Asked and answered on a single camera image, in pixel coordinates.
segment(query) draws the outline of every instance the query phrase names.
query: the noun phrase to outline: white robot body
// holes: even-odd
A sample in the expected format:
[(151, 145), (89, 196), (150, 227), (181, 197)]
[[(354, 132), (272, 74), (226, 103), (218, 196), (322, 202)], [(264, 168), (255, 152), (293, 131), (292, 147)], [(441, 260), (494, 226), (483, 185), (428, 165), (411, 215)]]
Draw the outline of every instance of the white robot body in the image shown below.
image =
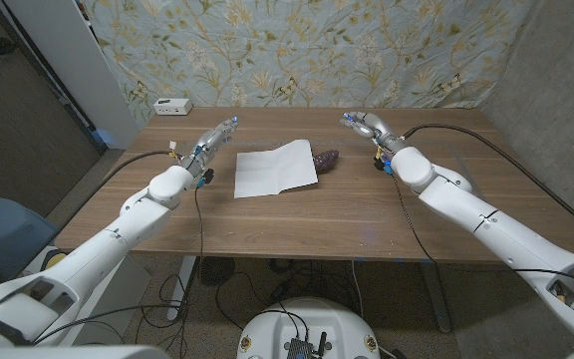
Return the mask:
[[(375, 359), (380, 358), (378, 342), (374, 331), (360, 316), (333, 301), (302, 297), (283, 302), (287, 312), (300, 316), (309, 329), (308, 342), (312, 353), (327, 346), (325, 359)], [(283, 311), (279, 304), (267, 310)], [(305, 326), (295, 316), (291, 316), (298, 327), (298, 336), (305, 339)], [(324, 343), (321, 335), (326, 333)], [(252, 319), (238, 341), (238, 359), (270, 358), (309, 358), (296, 352), (292, 339), (296, 338), (296, 328), (289, 315), (279, 312), (266, 312)]]

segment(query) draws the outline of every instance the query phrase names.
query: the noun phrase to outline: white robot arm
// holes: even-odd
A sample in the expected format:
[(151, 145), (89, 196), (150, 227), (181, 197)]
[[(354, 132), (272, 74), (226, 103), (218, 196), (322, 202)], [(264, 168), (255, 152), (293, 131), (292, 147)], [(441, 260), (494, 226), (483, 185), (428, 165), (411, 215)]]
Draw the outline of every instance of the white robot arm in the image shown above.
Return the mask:
[[(134, 248), (165, 227), (179, 195), (194, 180), (202, 185), (206, 166), (238, 126), (229, 119), (206, 132), (192, 153), (131, 196), (120, 216), (55, 266), (0, 284), (0, 348), (30, 345), (75, 320), (92, 291)], [(59, 342), (62, 330), (39, 345)]]
[(574, 334), (574, 279), (554, 273), (574, 276), (574, 253), (473, 195), (464, 177), (432, 164), (376, 115), (348, 113), (341, 123), (388, 153), (391, 161), (386, 165), (424, 204), (473, 234), (516, 270)]

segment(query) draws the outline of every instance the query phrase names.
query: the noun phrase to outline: white paper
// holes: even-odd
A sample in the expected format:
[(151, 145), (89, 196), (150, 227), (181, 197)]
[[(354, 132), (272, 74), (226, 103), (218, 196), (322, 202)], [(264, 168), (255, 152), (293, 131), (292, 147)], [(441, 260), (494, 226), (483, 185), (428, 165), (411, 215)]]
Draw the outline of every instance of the white paper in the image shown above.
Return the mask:
[(296, 140), (272, 151), (238, 154), (234, 198), (278, 194), (316, 182), (309, 141)]

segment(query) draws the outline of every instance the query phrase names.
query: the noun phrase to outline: wooden table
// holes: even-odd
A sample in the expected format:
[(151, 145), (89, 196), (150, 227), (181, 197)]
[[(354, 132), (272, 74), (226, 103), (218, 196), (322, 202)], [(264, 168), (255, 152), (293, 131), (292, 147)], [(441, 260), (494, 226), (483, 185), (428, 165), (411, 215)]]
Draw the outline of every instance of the wooden table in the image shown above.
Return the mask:
[[(233, 142), (209, 165), (213, 182), (198, 191), (204, 226), (203, 255), (319, 259), (419, 261), (426, 258), (401, 210), (391, 178), (373, 166), (375, 147), (339, 124), (344, 109), (193, 109), (185, 117), (155, 116), (119, 162), (165, 150), (170, 140), (187, 153), (205, 131), (234, 115), (240, 126)], [(514, 151), (477, 110), (373, 110), (401, 135), (412, 126), (443, 123), (478, 132), (511, 155)], [(278, 195), (234, 199), (236, 154), (278, 148), (296, 139), (311, 142), (314, 154), (336, 149), (340, 158), (319, 182)], [(476, 193), (552, 242), (574, 252), (574, 218), (535, 184), (477, 140), (449, 130), (421, 130), (410, 143), (437, 165), (455, 170)], [(73, 249), (119, 214), (130, 195), (171, 165), (171, 158), (139, 160), (101, 189), (57, 238)], [(472, 235), (442, 219), (402, 191), (417, 233), (433, 258), (442, 262), (497, 262)], [(193, 191), (166, 229), (135, 252), (198, 254), (199, 229)]]

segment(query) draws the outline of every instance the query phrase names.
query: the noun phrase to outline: white box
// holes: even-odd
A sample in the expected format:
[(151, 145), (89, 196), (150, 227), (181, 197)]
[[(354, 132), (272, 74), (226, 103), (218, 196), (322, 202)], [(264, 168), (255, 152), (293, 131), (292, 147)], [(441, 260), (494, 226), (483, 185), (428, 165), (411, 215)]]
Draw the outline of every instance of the white box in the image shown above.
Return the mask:
[(191, 110), (189, 99), (158, 99), (154, 103), (157, 115), (187, 115)]

